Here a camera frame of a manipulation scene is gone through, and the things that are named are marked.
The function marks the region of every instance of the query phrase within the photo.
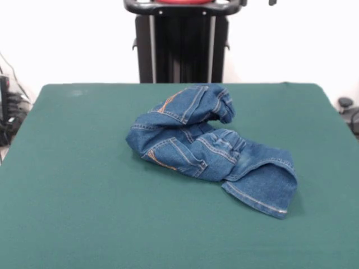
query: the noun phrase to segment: black metal frame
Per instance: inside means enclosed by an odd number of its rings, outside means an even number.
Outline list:
[[[270,5],[277,0],[269,0]],[[228,21],[247,0],[163,4],[124,0],[136,18],[141,83],[222,82]]]

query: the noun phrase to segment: black cable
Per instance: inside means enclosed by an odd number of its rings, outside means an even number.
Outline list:
[[[17,77],[16,77],[16,73],[15,73],[15,69],[13,68],[13,66],[6,60],[6,58],[4,57],[4,55],[2,55],[2,53],[0,52],[0,57],[4,60],[4,62],[11,68],[12,70],[12,75],[16,81],[16,84],[19,86],[20,90],[22,91],[22,93],[29,99],[29,96],[27,95],[26,91],[24,90],[24,88],[20,85],[19,81],[17,80]]]

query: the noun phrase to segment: black device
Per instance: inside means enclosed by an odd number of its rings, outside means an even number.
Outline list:
[[[338,103],[340,105],[340,115],[359,140],[359,106],[352,107],[353,100],[346,97],[339,98]]]
[[[30,103],[21,94],[10,92],[10,81],[7,76],[0,75],[1,118],[0,146],[8,146],[16,135],[29,112]]]
[[[270,0],[272,6],[277,0]],[[135,14],[141,83],[222,82],[228,20],[247,0],[124,0]]]

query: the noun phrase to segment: seam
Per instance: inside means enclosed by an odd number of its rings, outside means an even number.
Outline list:
[[[152,147],[148,150],[148,152],[151,151],[151,150],[156,150],[156,149],[158,149],[159,147],[162,147],[162,146],[164,146],[164,145],[166,145],[166,144],[168,144],[168,143],[170,143],[170,140],[169,140],[169,139],[160,141],[160,142],[158,142],[157,144],[155,144],[154,146],[152,146]]]
[[[196,101],[197,101],[197,99],[198,99],[198,96],[199,96],[200,93],[202,93],[202,92],[203,92],[203,89],[202,89],[202,87],[201,87],[201,89],[198,91],[198,93],[197,93],[196,96],[194,97],[194,99],[193,99],[191,105],[190,105],[190,106],[187,108],[187,110],[184,112],[183,117],[181,118],[181,122],[183,122],[183,120],[185,119],[185,116],[186,116],[187,112],[195,105],[195,103],[196,103]]]
[[[213,153],[216,153],[224,158],[226,158],[228,161],[230,161],[233,164],[237,163],[237,160],[235,158],[230,157],[225,151],[222,150],[218,150],[215,147],[211,146],[207,140],[203,139],[203,138],[198,138],[197,141],[201,142],[202,144],[204,144],[210,151],[212,151]]]
[[[240,139],[241,139],[241,142],[239,142],[239,144],[233,150],[239,151],[241,148],[243,148],[247,145],[246,140],[244,140],[243,138],[240,138]]]
[[[233,99],[232,99],[232,98],[230,98],[229,100],[224,101],[224,103],[225,103],[226,105],[229,105],[232,101],[233,101]]]
[[[167,106],[170,102],[172,102],[173,99],[174,99],[178,94],[180,94],[181,92],[182,92],[182,91],[179,91],[178,93],[176,93],[176,94],[172,95],[171,97],[167,98],[167,100],[164,102],[163,106],[162,106],[160,109],[158,109],[158,112],[159,112],[159,113],[163,113],[164,110],[165,110],[165,108],[166,108],[166,106]]]
[[[220,100],[224,95],[228,94],[227,88],[224,88],[219,95],[217,95],[217,98]]]
[[[199,122],[204,122],[205,120],[207,120],[207,118],[211,115],[211,112],[208,112],[202,120],[200,120]]]
[[[215,108],[212,110],[213,113],[217,113],[219,111],[219,108],[220,108],[220,100],[217,99],[217,104],[215,105]]]
[[[224,114],[219,118],[220,120],[224,118],[225,115],[227,115],[228,111],[225,110]]]
[[[249,166],[245,171],[243,171],[241,174],[233,176],[233,175],[228,175],[226,178],[232,178],[232,179],[240,179],[242,178],[244,175],[246,175],[248,172],[259,168],[260,166],[264,165],[264,164],[270,164],[269,161],[277,161],[283,165],[285,165],[287,168],[289,168],[290,170],[293,170],[293,168],[291,166],[289,166],[289,162],[284,161],[282,159],[276,159],[276,158],[269,158],[269,159],[265,159],[263,161],[260,161],[257,164],[251,165]]]
[[[192,138],[191,136],[191,133],[183,128],[180,128],[180,130],[185,133],[186,137],[187,137],[187,140],[189,141],[189,143],[193,143],[195,142],[194,139]]]
[[[231,145],[231,143],[226,142],[226,141],[223,140],[222,138],[219,138],[217,141],[218,141],[218,142],[221,142],[221,143],[223,143],[223,144],[225,144],[225,145],[226,145],[227,147],[229,147],[230,149],[233,149],[233,146]]]
[[[178,116],[177,114],[172,113],[172,112],[164,111],[163,113],[160,113],[157,110],[151,110],[148,113],[158,113],[158,114],[161,114],[161,115],[167,115],[167,116],[181,122],[181,117]]]
[[[159,160],[157,160],[156,156],[155,156],[155,153],[153,152],[153,150],[150,150],[147,154],[148,157],[150,157],[152,160],[154,160],[156,163],[158,163],[159,165],[163,166],[163,167],[166,167],[166,168],[170,168],[174,171],[176,171],[177,169],[174,168],[173,166],[169,166],[167,164],[164,164],[164,163],[161,163]]]
[[[157,130],[157,129],[161,129],[161,127],[158,126],[147,126],[147,125],[143,125],[143,124],[134,124],[132,125],[131,129],[143,129],[143,130]]]
[[[262,206],[264,206],[264,207],[266,207],[266,208],[268,208],[268,209],[271,209],[271,210],[273,210],[273,211],[276,211],[276,212],[278,212],[278,213],[285,213],[285,214],[286,214],[286,213],[288,212],[287,210],[275,208],[275,207],[273,207],[273,206],[267,205],[266,203],[262,203],[261,201],[258,201],[257,199],[254,199],[253,197],[249,196],[248,194],[245,194],[245,193],[239,191],[235,186],[233,186],[233,185],[230,184],[229,182],[226,182],[226,183],[227,183],[235,192],[237,192],[238,194],[240,194],[240,195],[246,197],[246,198],[249,199],[249,200],[252,200],[253,202],[256,202],[256,203],[258,203],[258,204],[260,204],[260,205],[262,205]]]
[[[196,164],[193,164],[188,158],[187,156],[183,153],[183,151],[172,141],[170,140],[171,144],[179,151],[179,153],[182,155],[183,158],[185,158],[185,160],[192,166],[199,166]]]

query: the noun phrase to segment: blue denim jeans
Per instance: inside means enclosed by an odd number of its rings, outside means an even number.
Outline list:
[[[291,154],[208,124],[229,123],[234,114],[226,89],[192,86],[139,116],[126,141],[144,160],[194,178],[222,180],[229,194],[282,219],[297,189]]]

